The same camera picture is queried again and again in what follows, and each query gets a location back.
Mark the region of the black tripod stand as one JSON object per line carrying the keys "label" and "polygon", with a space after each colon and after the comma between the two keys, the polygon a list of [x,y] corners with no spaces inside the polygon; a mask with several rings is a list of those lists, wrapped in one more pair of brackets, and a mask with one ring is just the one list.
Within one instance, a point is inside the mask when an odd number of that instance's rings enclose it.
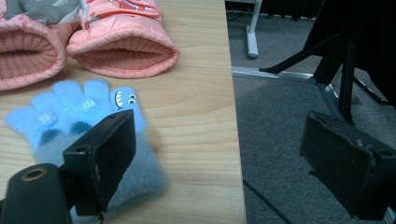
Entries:
{"label": "black tripod stand", "polygon": [[320,87],[326,88],[330,85],[335,77],[336,70],[342,68],[341,86],[338,101],[335,105],[335,111],[340,119],[353,125],[354,121],[351,115],[351,102],[353,84],[356,83],[369,96],[381,105],[390,105],[374,94],[367,86],[354,76],[356,55],[358,48],[358,39],[360,34],[355,32],[340,32],[338,34],[326,37],[324,40],[316,41],[313,44],[305,44],[300,52],[289,57],[282,63],[276,64],[268,68],[260,68],[260,72],[270,74],[280,74],[285,69],[305,60],[306,58],[322,52],[322,59],[313,75],[314,81]]}

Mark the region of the pink winter glove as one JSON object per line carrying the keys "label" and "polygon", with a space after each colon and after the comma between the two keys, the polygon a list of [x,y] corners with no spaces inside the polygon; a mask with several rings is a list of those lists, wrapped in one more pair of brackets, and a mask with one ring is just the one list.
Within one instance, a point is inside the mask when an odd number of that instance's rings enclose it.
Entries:
{"label": "pink winter glove", "polygon": [[179,50],[155,0],[80,0],[80,29],[68,55],[102,76],[143,78],[174,65]]}
{"label": "pink winter glove", "polygon": [[0,0],[0,91],[60,73],[80,0]]}

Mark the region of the white desk frame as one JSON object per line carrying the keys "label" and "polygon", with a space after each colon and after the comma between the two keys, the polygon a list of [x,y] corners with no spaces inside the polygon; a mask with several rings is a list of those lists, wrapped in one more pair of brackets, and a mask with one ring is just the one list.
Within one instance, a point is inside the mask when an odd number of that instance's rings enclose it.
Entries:
{"label": "white desk frame", "polygon": [[226,1],[253,5],[251,21],[250,24],[248,24],[246,27],[247,56],[250,59],[257,59],[259,57],[259,50],[258,50],[257,37],[256,37],[256,25],[260,15],[262,0],[226,0]]}

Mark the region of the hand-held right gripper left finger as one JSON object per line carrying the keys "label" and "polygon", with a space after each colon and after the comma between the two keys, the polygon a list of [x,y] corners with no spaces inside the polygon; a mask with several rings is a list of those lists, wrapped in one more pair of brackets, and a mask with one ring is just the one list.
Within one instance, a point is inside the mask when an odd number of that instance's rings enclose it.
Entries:
{"label": "hand-held right gripper left finger", "polygon": [[134,111],[111,114],[63,152],[70,205],[82,217],[104,213],[136,153]]}

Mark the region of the aluminium floor rail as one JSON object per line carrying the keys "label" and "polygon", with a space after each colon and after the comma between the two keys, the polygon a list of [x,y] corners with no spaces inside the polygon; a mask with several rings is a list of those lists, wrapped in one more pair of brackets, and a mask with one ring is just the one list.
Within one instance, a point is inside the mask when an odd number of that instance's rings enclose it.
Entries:
{"label": "aluminium floor rail", "polygon": [[316,81],[311,74],[295,73],[295,72],[280,72],[279,74],[272,74],[263,72],[259,68],[233,66],[232,73],[234,76],[240,77],[267,77],[274,79],[281,79],[287,81],[306,82],[315,84]]}
{"label": "aluminium floor rail", "polygon": [[343,115],[338,109],[338,95],[331,84],[318,83],[318,90],[322,95],[331,114],[338,119],[343,119]]}

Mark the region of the blue knitted child glove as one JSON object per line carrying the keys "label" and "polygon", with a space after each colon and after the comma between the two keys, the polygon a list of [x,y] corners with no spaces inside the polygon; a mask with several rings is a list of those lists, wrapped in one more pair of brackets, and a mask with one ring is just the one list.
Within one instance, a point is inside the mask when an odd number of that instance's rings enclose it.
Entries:
{"label": "blue knitted child glove", "polygon": [[[63,152],[105,117],[134,111],[136,153],[108,208],[82,217],[70,205]],[[32,148],[35,165],[9,179],[0,201],[0,224],[95,224],[131,205],[161,195],[166,187],[163,169],[146,135],[148,125],[133,89],[111,89],[102,79],[79,85],[61,81],[35,96],[28,106],[9,112],[7,125],[23,135]]]}

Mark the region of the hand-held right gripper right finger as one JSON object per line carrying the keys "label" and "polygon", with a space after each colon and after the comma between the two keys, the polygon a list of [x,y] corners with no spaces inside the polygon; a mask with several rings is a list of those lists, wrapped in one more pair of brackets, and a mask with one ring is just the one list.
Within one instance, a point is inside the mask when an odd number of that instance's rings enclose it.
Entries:
{"label": "hand-held right gripper right finger", "polygon": [[381,220],[389,209],[396,212],[396,149],[343,120],[310,111],[300,155],[352,217]]}

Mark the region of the black curtain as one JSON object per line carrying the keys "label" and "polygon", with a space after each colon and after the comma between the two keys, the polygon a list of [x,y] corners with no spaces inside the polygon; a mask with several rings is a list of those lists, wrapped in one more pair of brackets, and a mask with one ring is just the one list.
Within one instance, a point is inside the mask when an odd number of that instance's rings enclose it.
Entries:
{"label": "black curtain", "polygon": [[345,31],[351,22],[361,27],[355,66],[396,108],[396,0],[324,0],[304,46]]}

